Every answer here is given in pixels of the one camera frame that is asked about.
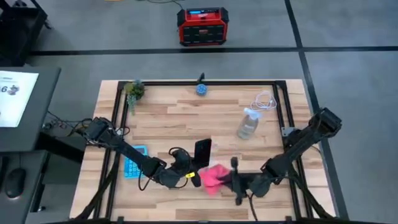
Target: black phone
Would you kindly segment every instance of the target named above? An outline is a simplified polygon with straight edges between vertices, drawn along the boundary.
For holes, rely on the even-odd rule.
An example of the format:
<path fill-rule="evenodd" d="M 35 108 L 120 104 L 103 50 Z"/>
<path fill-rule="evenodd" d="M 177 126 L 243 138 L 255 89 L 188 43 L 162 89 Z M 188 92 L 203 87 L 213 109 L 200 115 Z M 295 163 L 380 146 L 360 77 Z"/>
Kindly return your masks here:
<path fill-rule="evenodd" d="M 211 151 L 211 139 L 204 139 L 195 143 L 195 156 L 193 164 L 197 169 L 209 166 Z"/>

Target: blue object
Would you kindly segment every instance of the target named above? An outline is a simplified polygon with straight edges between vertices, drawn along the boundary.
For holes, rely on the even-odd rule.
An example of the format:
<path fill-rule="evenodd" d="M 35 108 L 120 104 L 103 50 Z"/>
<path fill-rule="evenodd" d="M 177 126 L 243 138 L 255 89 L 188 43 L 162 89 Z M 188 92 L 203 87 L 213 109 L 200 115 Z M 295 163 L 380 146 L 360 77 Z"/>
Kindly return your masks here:
<path fill-rule="evenodd" d="M 204 96 L 207 93 L 207 86 L 205 84 L 197 85 L 197 95 Z"/>
<path fill-rule="evenodd" d="M 148 150 L 146 146 L 133 146 L 137 151 L 141 152 L 141 154 L 148 156 Z M 126 179 L 133 179 L 138 178 L 140 173 L 140 169 L 138 165 L 128 159 L 127 157 L 124 158 L 124 178 Z"/>

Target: potted plant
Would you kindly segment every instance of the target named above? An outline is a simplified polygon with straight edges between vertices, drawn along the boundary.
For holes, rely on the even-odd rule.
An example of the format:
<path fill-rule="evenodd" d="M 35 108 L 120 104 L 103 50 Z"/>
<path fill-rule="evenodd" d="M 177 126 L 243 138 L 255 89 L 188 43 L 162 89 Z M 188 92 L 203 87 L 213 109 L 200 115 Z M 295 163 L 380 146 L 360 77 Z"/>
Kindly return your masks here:
<path fill-rule="evenodd" d="M 136 107 L 137 101 L 144 96 L 145 86 L 140 80 L 134 80 L 125 84 L 124 91 L 127 94 L 127 103 L 129 110 L 134 114 L 134 108 Z"/>

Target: pink cloth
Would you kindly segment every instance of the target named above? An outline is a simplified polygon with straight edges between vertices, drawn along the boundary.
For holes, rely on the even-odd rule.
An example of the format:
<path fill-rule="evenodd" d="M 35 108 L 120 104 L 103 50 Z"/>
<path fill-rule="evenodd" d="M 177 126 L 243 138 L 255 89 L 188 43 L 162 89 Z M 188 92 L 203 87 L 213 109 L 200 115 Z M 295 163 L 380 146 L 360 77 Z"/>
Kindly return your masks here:
<path fill-rule="evenodd" d="M 218 180 L 221 177 L 228 175 L 229 169 L 225 168 L 223 165 L 215 165 L 212 168 L 203 170 L 199 173 L 199 176 L 205 186 L 208 194 L 214 195 L 222 187 L 223 181 Z"/>

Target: plastic water bottle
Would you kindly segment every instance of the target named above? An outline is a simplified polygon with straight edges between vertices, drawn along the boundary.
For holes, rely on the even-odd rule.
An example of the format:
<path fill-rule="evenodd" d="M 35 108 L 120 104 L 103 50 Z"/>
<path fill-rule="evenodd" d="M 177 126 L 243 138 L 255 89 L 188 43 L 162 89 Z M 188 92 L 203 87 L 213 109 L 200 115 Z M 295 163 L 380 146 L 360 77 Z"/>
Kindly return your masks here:
<path fill-rule="evenodd" d="M 259 125 L 259 118 L 261 113 L 249 108 L 244 109 L 246 116 L 243 118 L 238 129 L 238 136 L 242 139 L 249 139 Z"/>

